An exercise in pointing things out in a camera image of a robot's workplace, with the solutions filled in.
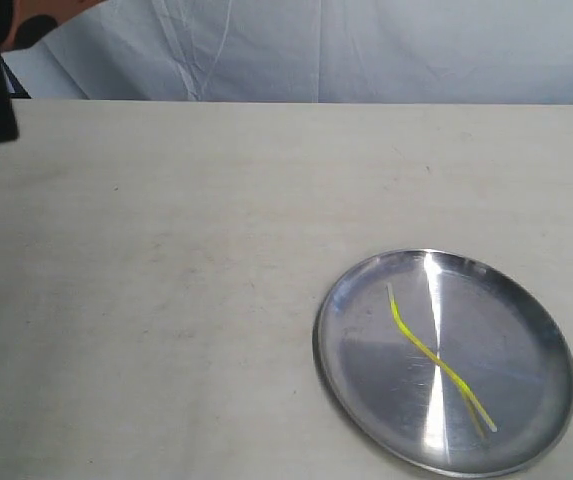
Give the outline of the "white backdrop cloth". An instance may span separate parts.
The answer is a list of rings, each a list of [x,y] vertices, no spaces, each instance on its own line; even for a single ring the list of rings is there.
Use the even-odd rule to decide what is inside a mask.
[[[5,61],[34,98],[573,104],[573,1],[105,1]]]

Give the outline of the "thin yellow strip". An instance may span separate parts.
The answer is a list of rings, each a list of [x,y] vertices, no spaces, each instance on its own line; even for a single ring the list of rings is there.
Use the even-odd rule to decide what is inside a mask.
[[[436,367],[438,367],[449,377],[450,381],[459,391],[459,394],[468,409],[469,416],[471,417],[472,423],[474,424],[478,434],[480,436],[485,435],[484,430],[480,424],[480,419],[484,421],[487,429],[491,433],[497,433],[497,425],[492,420],[491,416],[483,407],[470,386],[446,362],[444,362],[436,353],[430,350],[403,321],[391,283],[386,284],[386,291],[394,324],[407,340],[409,340],[425,357],[427,357]]]

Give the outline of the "round silver metal plate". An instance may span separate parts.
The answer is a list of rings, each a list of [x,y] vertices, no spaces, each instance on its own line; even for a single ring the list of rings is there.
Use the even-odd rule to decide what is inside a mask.
[[[394,324],[403,321],[472,389],[498,427],[472,423],[459,391]],[[455,478],[523,470],[562,438],[573,414],[573,358],[553,317],[491,266],[432,249],[385,252],[345,272],[316,315],[321,383],[381,450]]]

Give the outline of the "dark frame behind cloth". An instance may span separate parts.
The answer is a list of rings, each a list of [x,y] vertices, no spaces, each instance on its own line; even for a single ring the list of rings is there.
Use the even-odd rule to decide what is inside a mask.
[[[3,57],[0,58],[9,95],[12,99],[31,99],[30,94],[18,80]]]

